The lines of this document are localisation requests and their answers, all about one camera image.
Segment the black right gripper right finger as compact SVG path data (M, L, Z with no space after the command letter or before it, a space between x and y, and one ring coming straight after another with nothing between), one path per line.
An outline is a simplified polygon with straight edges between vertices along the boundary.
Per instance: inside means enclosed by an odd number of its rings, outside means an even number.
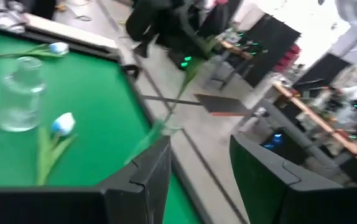
M229 156L251 224L357 224L357 186L344 187L241 135Z

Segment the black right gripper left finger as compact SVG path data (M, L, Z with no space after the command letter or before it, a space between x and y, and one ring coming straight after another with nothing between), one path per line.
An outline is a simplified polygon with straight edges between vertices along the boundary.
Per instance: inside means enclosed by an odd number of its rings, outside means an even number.
M162 224L171 160L162 136L91 187L0 187L0 224Z

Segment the white artificial tulip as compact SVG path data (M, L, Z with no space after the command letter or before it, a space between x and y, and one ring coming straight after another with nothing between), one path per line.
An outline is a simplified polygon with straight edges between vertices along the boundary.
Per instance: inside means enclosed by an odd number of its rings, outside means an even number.
M50 129L44 126L39 127L37 185L45 185L47 183L54 165L75 140L75 136L71 135L75 123L72 113L64 113L52 123Z
M0 54L0 57L63 57L69 53L69 45L64 42L41 44L26 52Z

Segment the black artificial tulip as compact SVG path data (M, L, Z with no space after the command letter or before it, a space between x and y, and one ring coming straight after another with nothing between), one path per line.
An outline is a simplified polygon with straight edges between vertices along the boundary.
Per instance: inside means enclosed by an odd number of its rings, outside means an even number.
M173 117L175 116L175 109L181 99L184 91L187 89L191 81L200 73L202 65L209 59L212 58L213 53L212 48L217 44L217 40L213 36L209 36L206 39L206 43L203 44L203 50L206 50L206 59L201 59L200 57L195 57L190 65L187 65L184 70L185 78L180 85L177 96L173 99L172 106L170 111L167 113L165 118L157 119L156 122L152 125L151 130L146 134L146 136L139 141L136 147L132 150L130 156L125 160L125 164L134 159L140 153L145 151L149 146L153 145L157 140L159 140L164 134L168 136L174 134L180 127L171 126L169 123L172 122Z

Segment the ribbed glass vase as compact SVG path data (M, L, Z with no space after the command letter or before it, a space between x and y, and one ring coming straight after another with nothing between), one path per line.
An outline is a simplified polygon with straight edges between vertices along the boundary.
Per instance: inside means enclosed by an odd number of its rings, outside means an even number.
M41 96L46 83L40 73L41 60L20 57L17 67L0 78L0 128L24 132L39 124Z

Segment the wooden workbench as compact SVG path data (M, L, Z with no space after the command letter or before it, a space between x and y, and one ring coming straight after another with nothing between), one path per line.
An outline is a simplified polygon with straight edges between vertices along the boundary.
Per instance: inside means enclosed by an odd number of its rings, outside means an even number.
M341 129L334 129L328 122L323 120L318 114L316 114L310 107L303 103L299 94L294 94L294 91L291 88L287 88L282 85L280 82L273 82L272 85L274 88L289 99L296 107L301 109L310 119L312 119L318 126L320 126L324 131L330 134L335 138L341 145L353 154L357 154L357 144L351 142L348 138L345 138L342 134Z
M225 49L223 55L221 56L223 60L226 60L231 54L235 54L245 60L251 60L254 57L249 52L245 52L241 48L225 40L217 39L217 42Z

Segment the black floor plate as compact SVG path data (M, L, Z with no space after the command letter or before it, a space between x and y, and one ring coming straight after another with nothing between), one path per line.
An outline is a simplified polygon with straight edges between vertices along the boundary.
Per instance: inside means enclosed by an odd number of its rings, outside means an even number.
M250 111L236 98L195 94L199 103L212 116L247 116Z

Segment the red storage bins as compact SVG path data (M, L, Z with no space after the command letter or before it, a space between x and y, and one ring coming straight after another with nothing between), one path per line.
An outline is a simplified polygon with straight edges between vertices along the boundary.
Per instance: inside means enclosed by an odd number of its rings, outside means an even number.
M274 66L273 71L284 72L300 57L301 51L302 49L297 44L294 44Z

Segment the person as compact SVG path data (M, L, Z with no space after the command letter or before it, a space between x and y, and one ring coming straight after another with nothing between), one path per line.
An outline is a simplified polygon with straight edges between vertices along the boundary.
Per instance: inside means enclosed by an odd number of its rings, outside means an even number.
M148 46L157 34L155 27L159 14L172 8L173 0L132 0L132 12L126 20L126 32L139 42L133 52L143 58L148 57Z

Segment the person's foot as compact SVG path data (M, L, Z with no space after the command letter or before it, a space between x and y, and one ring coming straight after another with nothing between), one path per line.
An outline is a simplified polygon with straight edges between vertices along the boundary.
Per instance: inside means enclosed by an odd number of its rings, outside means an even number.
M16 0L0 0L0 30L20 34L26 31L26 7Z

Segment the black wall panel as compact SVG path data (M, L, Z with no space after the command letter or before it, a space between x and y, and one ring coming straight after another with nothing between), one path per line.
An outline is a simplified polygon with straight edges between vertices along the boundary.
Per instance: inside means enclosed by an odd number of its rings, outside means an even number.
M257 56L253 67L244 78L251 87L256 87L295 44L300 32L270 14L265 14L246 32L246 35L267 50L266 53Z

